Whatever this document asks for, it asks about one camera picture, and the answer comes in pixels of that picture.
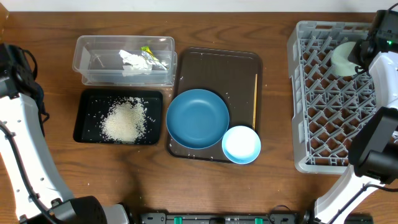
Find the mint green bowl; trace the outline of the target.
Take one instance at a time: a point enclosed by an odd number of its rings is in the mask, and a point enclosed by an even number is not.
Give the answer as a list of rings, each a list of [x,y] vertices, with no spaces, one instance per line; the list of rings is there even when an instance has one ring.
[[[332,72],[339,77],[354,76],[357,74],[355,68],[357,65],[348,60],[355,42],[345,42],[337,46],[331,56]]]

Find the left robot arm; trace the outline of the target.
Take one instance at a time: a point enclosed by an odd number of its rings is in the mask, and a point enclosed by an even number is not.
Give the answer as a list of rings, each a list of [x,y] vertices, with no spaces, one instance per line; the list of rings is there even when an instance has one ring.
[[[34,61],[28,50],[1,44],[1,156],[19,223],[133,223],[123,204],[76,198],[63,181],[45,141],[49,114]]]

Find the white tissue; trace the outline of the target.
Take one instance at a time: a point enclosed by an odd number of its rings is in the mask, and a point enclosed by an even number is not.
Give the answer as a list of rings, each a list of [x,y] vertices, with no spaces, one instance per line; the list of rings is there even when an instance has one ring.
[[[132,54],[125,50],[119,51],[123,61],[122,75],[124,77],[133,75],[135,72],[152,71],[153,64],[142,51],[139,54]]]

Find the light blue bowl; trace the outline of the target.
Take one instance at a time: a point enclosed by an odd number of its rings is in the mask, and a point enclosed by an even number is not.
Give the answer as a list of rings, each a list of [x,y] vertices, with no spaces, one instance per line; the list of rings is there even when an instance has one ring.
[[[255,161],[261,152],[260,137],[247,126],[230,128],[224,134],[221,146],[231,162],[241,165]]]

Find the white rice pile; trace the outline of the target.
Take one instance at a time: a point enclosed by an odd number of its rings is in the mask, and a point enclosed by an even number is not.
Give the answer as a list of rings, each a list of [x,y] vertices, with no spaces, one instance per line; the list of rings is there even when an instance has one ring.
[[[100,128],[104,140],[133,144],[146,133],[146,111],[144,99],[125,97],[114,102]]]

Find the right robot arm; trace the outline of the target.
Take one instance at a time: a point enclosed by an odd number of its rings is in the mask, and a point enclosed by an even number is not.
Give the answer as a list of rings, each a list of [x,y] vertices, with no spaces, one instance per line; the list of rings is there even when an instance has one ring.
[[[376,113],[354,137],[348,166],[334,186],[318,198],[304,223],[344,223],[374,191],[387,190],[397,179],[397,41],[390,32],[374,31],[364,40],[342,47],[344,67],[373,80]]]

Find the yellow green snack wrapper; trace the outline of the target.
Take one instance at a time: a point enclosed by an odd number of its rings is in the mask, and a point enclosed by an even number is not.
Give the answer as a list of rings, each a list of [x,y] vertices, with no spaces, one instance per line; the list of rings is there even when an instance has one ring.
[[[150,50],[149,46],[141,47],[141,55],[145,58],[148,64],[154,65],[161,70],[167,70],[167,67],[163,65],[159,59]]]

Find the dark blue plate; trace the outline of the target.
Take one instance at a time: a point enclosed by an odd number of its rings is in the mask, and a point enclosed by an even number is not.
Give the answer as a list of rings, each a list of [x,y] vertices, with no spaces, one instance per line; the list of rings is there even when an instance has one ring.
[[[205,149],[221,140],[229,127],[226,103],[209,90],[192,89],[177,95],[166,113],[172,139],[189,149]]]

